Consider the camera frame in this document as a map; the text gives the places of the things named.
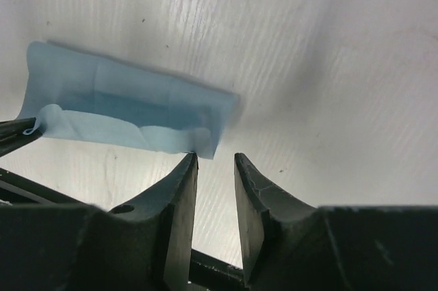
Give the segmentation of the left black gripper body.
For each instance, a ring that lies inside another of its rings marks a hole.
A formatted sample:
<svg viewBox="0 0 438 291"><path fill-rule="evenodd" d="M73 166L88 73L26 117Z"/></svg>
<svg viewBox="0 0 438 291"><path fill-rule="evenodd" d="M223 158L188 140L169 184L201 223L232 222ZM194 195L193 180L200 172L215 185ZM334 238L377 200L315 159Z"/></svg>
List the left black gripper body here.
<svg viewBox="0 0 438 291"><path fill-rule="evenodd" d="M81 204L81 201L1 168L1 204Z"/></svg>

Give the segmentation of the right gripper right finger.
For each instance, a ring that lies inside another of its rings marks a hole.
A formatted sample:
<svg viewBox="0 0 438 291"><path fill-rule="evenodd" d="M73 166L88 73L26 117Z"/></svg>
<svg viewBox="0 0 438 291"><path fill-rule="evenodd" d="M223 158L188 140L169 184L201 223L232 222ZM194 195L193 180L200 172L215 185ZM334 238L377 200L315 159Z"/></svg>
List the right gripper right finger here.
<svg viewBox="0 0 438 291"><path fill-rule="evenodd" d="M234 157L251 290L436 290L437 208L312 207Z"/></svg>

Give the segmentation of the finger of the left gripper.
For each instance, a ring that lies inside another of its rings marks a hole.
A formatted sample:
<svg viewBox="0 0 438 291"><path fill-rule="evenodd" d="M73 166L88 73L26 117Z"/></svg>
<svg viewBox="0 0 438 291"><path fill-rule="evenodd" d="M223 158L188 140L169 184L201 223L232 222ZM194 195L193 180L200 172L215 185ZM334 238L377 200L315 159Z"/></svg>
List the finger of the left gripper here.
<svg viewBox="0 0 438 291"><path fill-rule="evenodd" d="M0 156L3 157L39 139L42 133L39 129L34 129L35 125L35 118L2 121Z"/></svg>

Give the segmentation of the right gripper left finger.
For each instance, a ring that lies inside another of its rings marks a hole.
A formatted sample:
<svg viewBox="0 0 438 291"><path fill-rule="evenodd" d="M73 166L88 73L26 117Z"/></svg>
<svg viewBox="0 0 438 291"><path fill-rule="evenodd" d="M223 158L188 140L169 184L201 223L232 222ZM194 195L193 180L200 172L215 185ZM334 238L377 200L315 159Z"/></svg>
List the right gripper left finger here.
<svg viewBox="0 0 438 291"><path fill-rule="evenodd" d="M110 211L1 204L2 290L185 290L198 158Z"/></svg>

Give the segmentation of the blue cleaning cloth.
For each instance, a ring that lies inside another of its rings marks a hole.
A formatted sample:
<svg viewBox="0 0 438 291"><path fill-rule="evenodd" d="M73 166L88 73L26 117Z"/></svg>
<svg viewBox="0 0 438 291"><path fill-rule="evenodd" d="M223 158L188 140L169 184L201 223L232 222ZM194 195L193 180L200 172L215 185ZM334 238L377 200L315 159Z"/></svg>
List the blue cleaning cloth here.
<svg viewBox="0 0 438 291"><path fill-rule="evenodd" d="M236 94L43 42L27 48L20 118L48 138L211 159Z"/></svg>

